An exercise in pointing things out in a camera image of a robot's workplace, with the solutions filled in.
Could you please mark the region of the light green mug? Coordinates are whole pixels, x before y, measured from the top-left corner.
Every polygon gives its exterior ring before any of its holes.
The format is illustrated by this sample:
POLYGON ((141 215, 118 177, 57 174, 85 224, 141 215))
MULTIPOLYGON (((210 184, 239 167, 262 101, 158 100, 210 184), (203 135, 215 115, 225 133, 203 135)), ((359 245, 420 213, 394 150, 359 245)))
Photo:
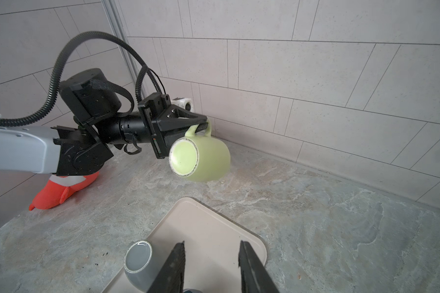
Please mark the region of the light green mug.
POLYGON ((230 151, 223 141, 211 136, 211 122, 209 124, 206 135, 194 134, 196 126, 193 125, 171 146, 169 164, 178 177, 208 182, 221 179, 230 170, 230 151))

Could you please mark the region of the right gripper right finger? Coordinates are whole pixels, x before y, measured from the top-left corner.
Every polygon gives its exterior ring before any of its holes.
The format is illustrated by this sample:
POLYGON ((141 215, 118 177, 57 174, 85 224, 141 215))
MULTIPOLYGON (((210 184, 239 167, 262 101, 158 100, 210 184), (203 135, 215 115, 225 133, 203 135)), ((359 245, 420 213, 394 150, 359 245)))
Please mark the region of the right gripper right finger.
POLYGON ((242 293, 279 293, 249 242, 240 242, 238 263, 242 278, 242 293))

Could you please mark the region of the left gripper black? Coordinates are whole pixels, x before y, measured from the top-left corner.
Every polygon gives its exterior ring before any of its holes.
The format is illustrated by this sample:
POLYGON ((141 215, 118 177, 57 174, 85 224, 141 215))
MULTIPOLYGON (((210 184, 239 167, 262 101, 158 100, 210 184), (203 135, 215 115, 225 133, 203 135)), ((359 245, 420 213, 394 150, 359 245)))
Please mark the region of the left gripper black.
POLYGON ((206 116, 173 105, 170 97, 161 92, 144 98, 138 109, 157 159, 168 157, 171 146, 185 136, 190 126, 196 125, 194 134, 199 135, 206 135, 210 127, 206 116))

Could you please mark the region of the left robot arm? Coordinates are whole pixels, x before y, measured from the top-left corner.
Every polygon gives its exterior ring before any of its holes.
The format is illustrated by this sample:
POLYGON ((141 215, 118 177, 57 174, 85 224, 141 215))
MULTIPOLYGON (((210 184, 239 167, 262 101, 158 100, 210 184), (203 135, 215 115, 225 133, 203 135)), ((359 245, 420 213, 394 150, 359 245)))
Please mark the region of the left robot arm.
POLYGON ((156 158, 164 159, 177 140, 211 132, 206 116, 175 105, 142 57, 106 32, 84 32, 64 46, 47 94, 44 105, 28 116, 0 116, 0 170, 91 175, 113 157, 114 150, 137 155, 148 144, 156 158), (137 61, 140 69, 133 90, 112 83, 99 68, 63 77, 69 57, 89 40, 114 43, 137 61))

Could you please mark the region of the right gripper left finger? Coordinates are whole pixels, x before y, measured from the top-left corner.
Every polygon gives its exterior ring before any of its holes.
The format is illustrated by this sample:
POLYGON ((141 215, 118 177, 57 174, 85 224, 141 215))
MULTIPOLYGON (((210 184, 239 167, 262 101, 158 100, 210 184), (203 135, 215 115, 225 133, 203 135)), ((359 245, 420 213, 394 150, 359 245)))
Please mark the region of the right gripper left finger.
POLYGON ((148 293, 182 293, 184 291, 185 264, 185 244, 184 242, 176 243, 148 293))

